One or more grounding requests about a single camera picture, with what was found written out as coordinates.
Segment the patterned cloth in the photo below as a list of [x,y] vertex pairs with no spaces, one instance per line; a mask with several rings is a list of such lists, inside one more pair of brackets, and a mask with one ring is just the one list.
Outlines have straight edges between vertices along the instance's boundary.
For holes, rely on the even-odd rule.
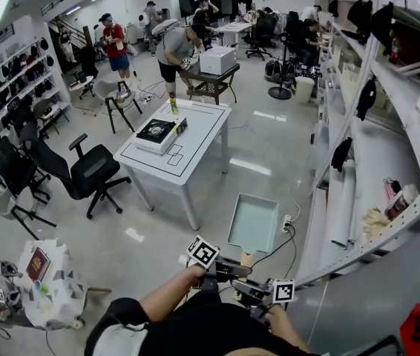
[[[30,258],[40,247],[51,264],[42,280],[47,293],[41,293],[33,287],[33,281],[26,269]],[[22,303],[29,321],[39,329],[60,329],[73,326],[85,305],[88,285],[74,267],[68,247],[58,239],[28,241],[20,256],[18,269],[22,278],[15,278],[14,283],[21,291]]]

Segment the red shirt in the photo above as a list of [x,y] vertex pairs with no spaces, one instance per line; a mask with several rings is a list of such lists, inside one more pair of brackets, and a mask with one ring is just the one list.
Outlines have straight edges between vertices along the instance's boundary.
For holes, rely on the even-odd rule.
[[[119,24],[112,24],[110,27],[106,27],[103,30],[103,36],[109,37],[111,36],[114,39],[123,39],[124,40],[124,32],[122,31],[121,25]],[[106,47],[106,53],[108,54],[109,58],[117,58],[118,56],[122,56],[126,54],[126,44],[122,43],[123,48],[118,50],[116,44],[109,44]]]

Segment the shoe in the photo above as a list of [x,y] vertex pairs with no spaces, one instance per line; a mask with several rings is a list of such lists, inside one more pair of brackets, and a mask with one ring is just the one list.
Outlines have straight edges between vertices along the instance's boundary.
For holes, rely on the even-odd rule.
[[187,90],[187,95],[192,96],[202,96],[203,94],[199,90],[195,90],[195,88],[189,88]]

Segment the power strip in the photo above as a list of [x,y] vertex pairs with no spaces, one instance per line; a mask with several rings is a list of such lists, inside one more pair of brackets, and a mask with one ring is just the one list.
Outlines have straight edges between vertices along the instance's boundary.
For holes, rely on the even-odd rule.
[[289,233],[289,225],[291,224],[291,218],[292,217],[289,214],[284,215],[283,226],[281,227],[281,231],[285,234]]

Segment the gray floor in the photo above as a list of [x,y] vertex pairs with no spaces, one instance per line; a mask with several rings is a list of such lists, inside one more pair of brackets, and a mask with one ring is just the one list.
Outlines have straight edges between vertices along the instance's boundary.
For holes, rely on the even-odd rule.
[[[98,202],[93,220],[87,220],[85,214],[91,198],[72,200],[60,181],[52,178],[48,183],[47,190],[52,198],[47,206],[39,206],[38,214],[55,222],[57,227],[42,226],[35,220],[30,223],[31,228],[41,238],[59,238],[68,244],[78,268],[91,286],[113,289],[108,296],[89,294],[89,304],[82,315],[87,322],[84,329],[49,333],[50,345],[58,356],[82,355],[89,331],[111,300],[118,297],[139,299],[181,270],[180,255],[186,253],[186,246],[196,234],[221,247],[222,255],[239,260],[241,250],[226,242],[239,193],[276,200],[280,204],[281,215],[289,213],[295,217],[298,209],[289,193],[291,186],[295,199],[302,207],[295,223],[297,257],[289,272],[290,277],[295,276],[309,219],[308,191],[313,175],[309,162],[310,135],[317,119],[317,110],[314,105],[296,105],[291,100],[271,98],[267,90],[274,85],[263,79],[266,62],[258,58],[247,59],[243,52],[244,49],[240,50],[241,69],[236,73],[233,84],[238,103],[233,102],[229,90],[221,96],[220,101],[233,110],[229,117],[230,157],[247,165],[256,165],[264,173],[230,165],[228,174],[221,174],[220,144],[217,140],[190,182],[195,209],[201,220],[198,232],[191,230],[176,197],[151,186],[145,185],[145,188],[156,203],[154,211],[146,209],[133,185],[123,184],[111,190],[111,195],[124,212],[117,214],[105,200]],[[162,80],[157,60],[148,53],[136,57],[134,67],[140,79],[138,85],[139,82],[133,78],[134,90]],[[99,69],[99,78],[108,81],[117,79],[107,63],[101,64]],[[184,87],[181,81],[177,81],[177,97],[186,97]],[[147,105],[140,102],[143,115],[139,115],[134,107],[126,112],[135,128],[165,101],[165,96],[159,97],[165,92],[163,83],[155,86],[152,92],[157,96],[151,102]],[[205,98],[205,101],[213,103],[210,98]],[[97,98],[80,102],[74,96],[73,104],[100,108]],[[113,153],[130,136],[130,132],[124,121],[116,117],[117,133],[113,134],[104,112],[101,108],[95,117],[84,115],[79,109],[70,109],[67,112],[70,123],[64,119],[57,123],[60,135],[49,130],[49,146],[72,165],[77,156],[68,150],[68,146],[79,135],[86,133],[88,138],[83,142],[84,151],[96,144],[103,144]],[[125,172],[121,170],[118,176],[125,176]],[[128,228],[144,236],[144,240],[138,242],[129,237],[125,233]],[[288,238],[289,235],[278,229],[275,247]],[[0,217],[0,258],[17,260],[27,240],[30,240],[29,234],[17,222]],[[255,259],[263,256],[257,254]],[[259,281],[268,277],[282,278],[294,257],[294,246],[288,243],[277,254],[258,264],[252,278]],[[231,296],[232,290],[223,292],[225,300],[230,301]],[[19,327],[10,332],[12,340],[0,338],[0,355],[51,355],[44,332]]]

